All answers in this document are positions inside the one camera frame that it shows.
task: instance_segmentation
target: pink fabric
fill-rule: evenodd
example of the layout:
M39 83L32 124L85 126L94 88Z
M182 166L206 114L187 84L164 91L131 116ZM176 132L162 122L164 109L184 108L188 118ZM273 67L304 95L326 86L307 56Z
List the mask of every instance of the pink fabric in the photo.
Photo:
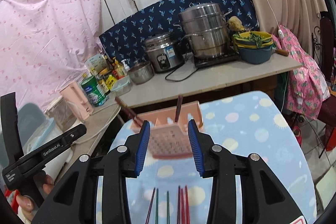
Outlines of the pink fabric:
M100 0L1 0L0 95L43 111L102 49Z
M280 30L285 38L279 40L273 36L273 41L277 47L287 50L290 57L303 65L289 72L286 107L290 111L316 120L323 101L319 67L301 48L296 36L289 29L280 25Z

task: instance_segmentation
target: chair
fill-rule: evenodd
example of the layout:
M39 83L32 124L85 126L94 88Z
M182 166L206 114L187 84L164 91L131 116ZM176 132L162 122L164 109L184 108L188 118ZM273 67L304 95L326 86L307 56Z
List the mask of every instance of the chair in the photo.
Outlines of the chair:
M320 43L318 43L317 33L320 35ZM316 56L318 60L318 65L321 68L322 73L325 76L326 81L330 82L331 70L333 66L333 48L334 48L334 28L329 18L323 17L320 20L320 28L315 27L314 33L311 34L312 40L312 57L315 59L317 55L316 51L320 51L320 58ZM330 96L327 100L322 103L318 119L325 124L336 128L336 97ZM322 157L331 137L330 134L325 146L323 147L322 153L319 158Z

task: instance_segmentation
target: blue tablecloth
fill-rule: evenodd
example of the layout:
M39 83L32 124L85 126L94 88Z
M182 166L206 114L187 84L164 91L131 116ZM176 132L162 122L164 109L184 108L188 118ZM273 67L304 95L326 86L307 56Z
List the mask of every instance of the blue tablecloth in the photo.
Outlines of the blue tablecloth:
M305 157L291 129L268 95L260 91L201 104L204 133L233 154L259 154L289 191L308 224L316 220L314 184ZM133 134L128 121L117 134L111 149L124 144ZM159 223L166 223L167 197L170 221L176 223L178 185L188 186L190 221L206 224L212 178L203 179L194 159L156 160L147 152L143 171L137 179L127 179L127 195L132 224L144 224L154 187L159 188ZM102 178L98 183L97 223L101 223ZM239 176L236 176L237 219L242 222ZM150 224L155 222L155 200Z

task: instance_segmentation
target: pink polka dot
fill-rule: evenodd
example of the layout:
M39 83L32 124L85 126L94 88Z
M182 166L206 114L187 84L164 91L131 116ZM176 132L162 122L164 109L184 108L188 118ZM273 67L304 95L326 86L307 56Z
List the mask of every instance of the pink polka dot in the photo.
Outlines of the pink polka dot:
M238 113L229 113L228 115L226 115L225 120L228 122L236 122L238 120Z

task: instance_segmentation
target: human hand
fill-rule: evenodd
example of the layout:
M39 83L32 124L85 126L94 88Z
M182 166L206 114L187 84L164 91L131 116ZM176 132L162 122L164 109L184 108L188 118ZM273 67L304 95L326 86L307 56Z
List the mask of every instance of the human hand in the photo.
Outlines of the human hand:
M43 184L43 191L48 195L51 190L54 188L54 180L51 176L45 176L45 184ZM29 221L33 220L32 210L34 209L33 202L26 196L17 195L16 196L17 204L22 208L22 213L25 218Z

